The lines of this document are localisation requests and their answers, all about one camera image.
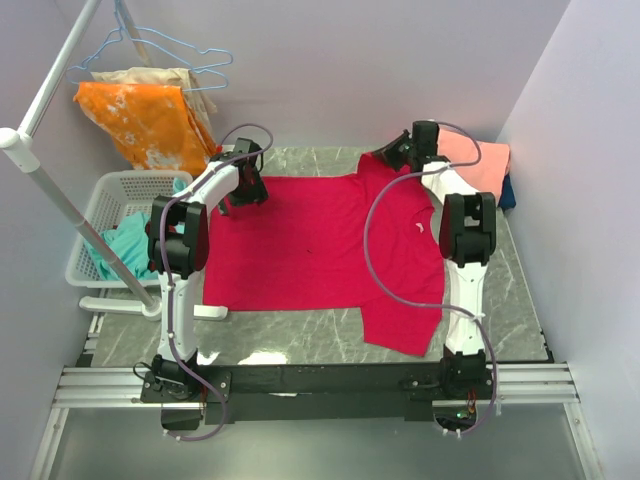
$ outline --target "blue cloth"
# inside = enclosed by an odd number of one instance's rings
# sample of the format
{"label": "blue cloth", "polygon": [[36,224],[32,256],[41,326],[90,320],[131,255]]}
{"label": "blue cloth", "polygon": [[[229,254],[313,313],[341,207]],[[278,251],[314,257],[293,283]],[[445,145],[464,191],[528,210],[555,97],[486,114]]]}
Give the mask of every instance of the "blue cloth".
{"label": "blue cloth", "polygon": [[[149,218],[150,216],[144,212],[136,212],[125,217],[115,230],[105,230],[100,234],[106,244],[111,247],[111,250],[139,280],[158,278],[157,272],[149,270],[149,255],[147,253],[149,237],[145,233]],[[84,244],[98,270],[100,278],[103,280],[120,280],[120,277],[97,250],[89,245],[86,240]]]}
{"label": "blue cloth", "polygon": [[511,177],[507,174],[502,181],[502,195],[500,195],[500,201],[498,207],[502,210],[509,210],[516,206],[516,194],[511,186]]}

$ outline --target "marble floor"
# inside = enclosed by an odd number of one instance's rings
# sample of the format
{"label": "marble floor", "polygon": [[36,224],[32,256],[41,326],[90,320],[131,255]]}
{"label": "marble floor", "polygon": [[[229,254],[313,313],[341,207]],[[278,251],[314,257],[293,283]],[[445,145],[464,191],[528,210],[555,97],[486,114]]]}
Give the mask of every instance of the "marble floor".
{"label": "marble floor", "polygon": [[[265,155],[264,175],[337,176],[355,171],[365,148],[274,148]],[[436,213],[432,230],[439,225]],[[127,291],[109,296],[133,298]],[[502,211],[497,248],[484,285],[484,325],[500,361],[547,360],[531,297]],[[200,364],[355,363],[437,361],[448,328],[444,315],[424,357],[363,342],[359,309],[304,312],[230,312],[226,321],[196,321]],[[92,366],[150,362],[160,324],[140,316],[104,316]]]}

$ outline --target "white pole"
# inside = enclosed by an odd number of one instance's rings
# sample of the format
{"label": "white pole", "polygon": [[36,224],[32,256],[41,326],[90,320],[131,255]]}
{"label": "white pole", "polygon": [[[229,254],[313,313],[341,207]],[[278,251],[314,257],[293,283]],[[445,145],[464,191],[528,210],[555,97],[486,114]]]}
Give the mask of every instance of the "white pole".
{"label": "white pole", "polygon": [[44,112],[46,112],[47,107],[53,98],[53,94],[58,88],[60,79],[64,76],[71,53],[80,42],[80,39],[87,30],[87,27],[89,26],[89,23],[91,22],[93,15],[96,13],[99,5],[100,0],[87,0],[84,7],[82,7],[80,15],[78,15],[78,18],[76,19],[76,23],[71,28],[71,31],[69,32],[67,39],[64,41],[58,56],[54,60],[49,73],[44,79],[44,82],[42,82],[40,90],[36,93],[29,110],[27,110],[22,123],[20,123],[20,126],[18,127],[18,132],[20,132],[21,136],[26,135],[29,138],[33,138],[36,129],[40,124],[40,120],[42,120]]}
{"label": "white pole", "polygon": [[89,244],[95,248],[118,274],[120,279],[143,303],[143,313],[147,317],[155,317],[161,312],[160,302],[144,289],[138,279],[122,263],[122,260],[109,248],[102,237],[95,231],[86,218],[78,211],[71,201],[42,168],[36,156],[29,150],[20,134],[11,128],[0,128],[0,149],[15,163],[20,170],[29,175],[40,187],[49,200],[69,220],[74,228]]}
{"label": "white pole", "polygon": [[[138,29],[133,23],[131,15],[129,14],[129,9],[124,3],[124,0],[116,0],[116,10],[120,14],[120,18],[122,18],[122,22],[124,23],[124,28],[127,29],[127,33],[129,34],[129,36],[135,40],[140,40],[140,32],[138,32]],[[133,42],[133,46],[136,47],[138,57],[140,58],[142,64],[145,67],[152,67],[153,65],[151,65],[151,58],[149,57],[147,50],[144,48],[144,43]]]}

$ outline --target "beige cloth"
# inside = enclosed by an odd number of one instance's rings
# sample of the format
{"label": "beige cloth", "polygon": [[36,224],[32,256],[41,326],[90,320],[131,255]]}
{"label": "beige cloth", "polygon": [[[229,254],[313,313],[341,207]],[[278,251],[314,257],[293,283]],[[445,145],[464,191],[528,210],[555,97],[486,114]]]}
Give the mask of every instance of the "beige cloth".
{"label": "beige cloth", "polygon": [[187,68],[146,68],[133,67],[117,72],[92,72],[96,82],[126,84],[141,83],[147,85],[174,85],[183,90],[185,102],[196,114],[198,121],[213,136],[209,115],[218,111],[214,103],[203,91],[185,92],[191,88],[200,88],[195,75]]}

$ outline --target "white laundry basket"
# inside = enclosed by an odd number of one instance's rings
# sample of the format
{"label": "white laundry basket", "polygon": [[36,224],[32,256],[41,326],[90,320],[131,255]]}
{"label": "white laundry basket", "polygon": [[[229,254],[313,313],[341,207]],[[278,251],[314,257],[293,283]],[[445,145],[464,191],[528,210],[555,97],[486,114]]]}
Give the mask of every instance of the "white laundry basket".
{"label": "white laundry basket", "polygon": [[[191,183],[191,175],[170,170],[126,170],[104,175],[96,184],[85,217],[98,233],[111,230],[132,213],[151,214],[151,204],[158,195],[173,195],[173,180],[181,178]],[[78,235],[67,264],[67,282],[76,287],[126,288],[119,280],[102,280],[84,239]],[[141,280],[144,286],[159,285],[159,281]]]}

